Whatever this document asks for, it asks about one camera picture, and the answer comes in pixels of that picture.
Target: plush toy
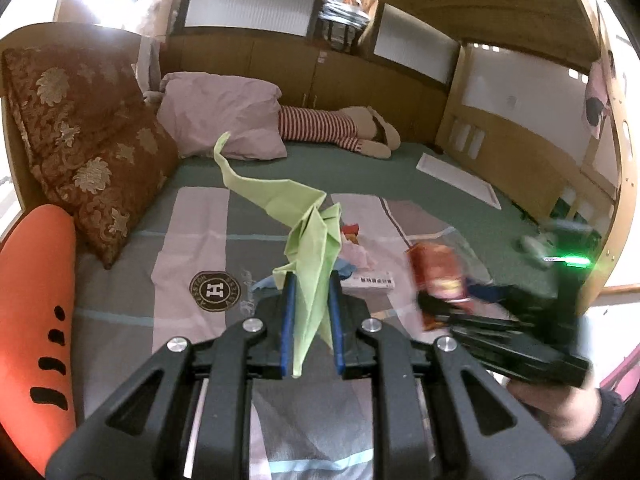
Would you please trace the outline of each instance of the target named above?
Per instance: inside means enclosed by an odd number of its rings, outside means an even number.
[[[330,142],[345,150],[389,158],[400,135],[371,107],[351,106],[337,112],[283,106],[278,116],[283,140]]]

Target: green light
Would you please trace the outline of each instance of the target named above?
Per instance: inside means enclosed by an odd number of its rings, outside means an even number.
[[[558,261],[566,263],[569,267],[589,267],[591,265],[591,260],[584,256],[562,256],[558,258]]]

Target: striped blanket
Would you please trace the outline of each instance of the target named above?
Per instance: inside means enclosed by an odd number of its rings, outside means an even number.
[[[217,179],[201,180],[204,186],[220,186]],[[331,194],[327,202],[324,206],[342,205],[342,220],[360,225],[360,244],[379,269],[394,276],[396,287],[388,295],[361,297],[374,315],[407,335],[422,340],[436,336],[420,330],[404,256],[412,242],[430,239],[450,245],[468,276],[489,280],[456,229],[413,202],[364,194]],[[174,184],[159,196],[111,270],[81,254],[72,342],[78,421],[171,336],[197,342],[251,316],[262,294],[273,292],[251,293],[249,287],[286,263],[286,236],[284,225],[223,187]],[[209,312],[198,306],[190,285],[202,271],[224,271],[238,282],[233,307]],[[255,381],[253,394],[253,479],[370,478],[370,383],[340,380],[332,354],[319,338],[301,378]]]

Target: silver bolt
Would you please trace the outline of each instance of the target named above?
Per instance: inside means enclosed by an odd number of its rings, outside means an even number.
[[[242,328],[247,332],[260,332],[263,326],[264,323],[257,317],[250,317],[242,322]]]
[[[448,335],[438,338],[436,345],[443,352],[453,352],[456,348],[458,348],[458,343],[456,343],[456,340],[452,337],[449,337]]]
[[[183,337],[174,337],[169,339],[169,342],[166,344],[166,347],[171,352],[184,352],[184,350],[189,346],[189,342]]]
[[[379,319],[369,317],[369,319],[365,319],[362,322],[361,327],[365,332],[369,332],[369,333],[380,332],[382,330],[382,323],[380,322]]]

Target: black circular emblem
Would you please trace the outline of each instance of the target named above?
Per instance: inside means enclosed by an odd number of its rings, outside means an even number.
[[[240,298],[240,285],[231,274],[221,271],[197,273],[189,286],[198,306],[208,312],[223,312]]]

